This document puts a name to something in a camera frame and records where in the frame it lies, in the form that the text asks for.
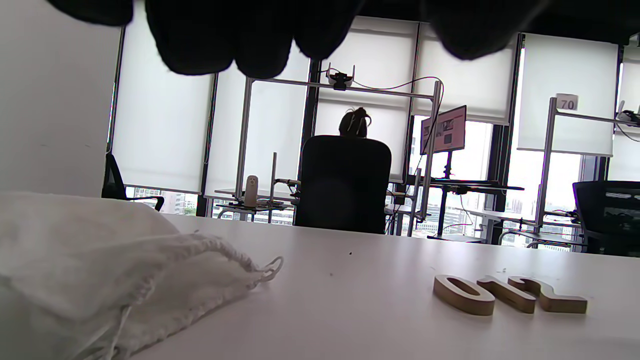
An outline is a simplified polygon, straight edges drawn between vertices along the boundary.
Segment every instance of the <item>roller blind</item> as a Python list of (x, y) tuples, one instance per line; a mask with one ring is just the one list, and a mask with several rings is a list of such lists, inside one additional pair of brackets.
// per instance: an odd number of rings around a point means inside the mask
[[(449, 54), (428, 24), (423, 24), (420, 32), (417, 77), (436, 76), (442, 79), (445, 93), (440, 111), (467, 105), (467, 119), (470, 121), (508, 125), (515, 41), (495, 54), (466, 61)], [(418, 81), (417, 92), (432, 94), (434, 81)], [(413, 112), (430, 116), (431, 101), (419, 99)]]
[[(277, 77), (307, 81), (309, 59), (292, 45), (285, 70)], [(235, 64), (218, 74), (206, 195), (236, 186), (240, 130), (246, 77)], [(307, 87), (255, 81), (247, 132), (244, 179), (258, 177), (259, 188), (269, 190), (271, 161), (278, 153), (276, 176), (298, 178), (298, 158)]]
[[(620, 100), (625, 101), (623, 110), (640, 111), (640, 47), (625, 47), (620, 73)], [(640, 127), (621, 126), (626, 132), (640, 133)]]
[(160, 59), (144, 3), (125, 32), (113, 155), (125, 184), (200, 191), (211, 76), (182, 76)]
[[(544, 149), (549, 98), (558, 93), (579, 96), (576, 113), (613, 117), (618, 46), (527, 34), (521, 66), (518, 150)], [(553, 151), (611, 156), (612, 132), (610, 123), (556, 117)]]
[[(374, 88), (407, 83), (412, 80), (416, 31), (417, 23), (357, 17), (342, 45), (323, 61), (323, 70), (331, 63), (331, 67), (351, 74), (355, 65), (355, 80)], [(411, 86), (391, 91), (411, 92)], [(345, 112), (361, 106), (372, 118), (367, 137), (389, 146), (392, 154), (390, 178), (400, 180), (409, 98), (320, 89), (315, 135), (337, 135)]]
[[(637, 134), (632, 135), (640, 140)], [(608, 180), (640, 181), (640, 161), (637, 159), (640, 143), (621, 133), (613, 140), (613, 157), (609, 161)]]

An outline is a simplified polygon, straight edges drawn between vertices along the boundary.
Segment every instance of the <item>wooden letters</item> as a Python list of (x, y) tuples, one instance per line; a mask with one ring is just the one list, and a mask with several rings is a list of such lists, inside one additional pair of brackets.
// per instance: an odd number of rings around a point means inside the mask
[(436, 275), (433, 293), (444, 302), (468, 314), (493, 314), (495, 297), (489, 291), (460, 277)]
[(587, 312), (587, 299), (580, 296), (556, 295), (551, 285), (529, 277), (510, 276), (509, 284), (522, 291), (538, 296), (542, 310), (550, 313), (584, 314)]
[(529, 293), (538, 297), (544, 311), (575, 314), (587, 312), (585, 298), (556, 295), (551, 285), (529, 277), (511, 276), (506, 284), (492, 276), (486, 276), (474, 284), (457, 276), (436, 275), (433, 293), (456, 309), (472, 315), (492, 315), (496, 297), (523, 313), (533, 314), (536, 298)]
[(493, 276), (485, 276), (476, 281), (478, 285), (487, 289), (500, 301), (515, 307), (523, 313), (533, 314), (536, 309), (536, 298), (519, 290), (518, 288), (504, 283)]

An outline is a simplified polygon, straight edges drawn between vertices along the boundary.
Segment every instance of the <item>chair armrest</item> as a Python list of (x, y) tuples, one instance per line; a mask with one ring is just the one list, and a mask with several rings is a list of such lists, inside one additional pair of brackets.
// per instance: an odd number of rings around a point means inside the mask
[(127, 201), (151, 200), (151, 199), (157, 200), (157, 203), (156, 203), (156, 206), (154, 206), (154, 209), (156, 209), (156, 211), (160, 211), (160, 209), (162, 209), (162, 205), (164, 205), (164, 197), (162, 196), (128, 197)]

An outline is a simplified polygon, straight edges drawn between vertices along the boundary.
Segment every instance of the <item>office chair backrest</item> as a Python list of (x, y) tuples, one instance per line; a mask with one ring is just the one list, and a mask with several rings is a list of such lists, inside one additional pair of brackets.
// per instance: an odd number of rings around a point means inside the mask
[(584, 181), (573, 193), (587, 252), (640, 256), (640, 183)]
[(122, 181), (122, 176), (120, 175), (120, 169), (118, 169), (118, 163), (112, 154), (107, 154), (106, 157), (102, 198), (127, 199), (127, 192)]
[(383, 234), (390, 169), (391, 151), (377, 140), (312, 137), (294, 225)]

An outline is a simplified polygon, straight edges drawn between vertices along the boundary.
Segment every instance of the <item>white desk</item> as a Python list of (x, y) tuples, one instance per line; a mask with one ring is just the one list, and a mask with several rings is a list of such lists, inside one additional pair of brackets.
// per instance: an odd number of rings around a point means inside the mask
[[(475, 215), (477, 217), (483, 217), (483, 218), (487, 218), (489, 220), (495, 220), (495, 221), (506, 220), (511, 222), (519, 222), (520, 219), (524, 219), (531, 222), (534, 221), (533, 218), (523, 217), (522, 214), (508, 213), (505, 211), (476, 210), (476, 209), (467, 209), (467, 211), (471, 215)], [(543, 223), (545, 225), (552, 225), (552, 226), (575, 227), (577, 229), (580, 228), (580, 224), (571, 223), (569, 218), (565, 218), (558, 221), (545, 220)]]
[[(637, 360), (640, 259), (167, 216), (219, 234), (278, 276), (132, 360)], [(434, 298), (433, 277), (533, 276), (587, 315), (492, 317)]]
[[(221, 194), (225, 194), (225, 195), (235, 195), (236, 194), (236, 190), (235, 189), (219, 189), (219, 190), (214, 190), (214, 193), (221, 193)], [(266, 190), (258, 190), (258, 198), (260, 199), (268, 199), (269, 198), (269, 192)], [(291, 202), (294, 200), (297, 200), (297, 198), (291, 196), (291, 192), (278, 192), (278, 191), (274, 191), (273, 192), (273, 199), (274, 200), (278, 200), (278, 201), (286, 201), (286, 202)]]

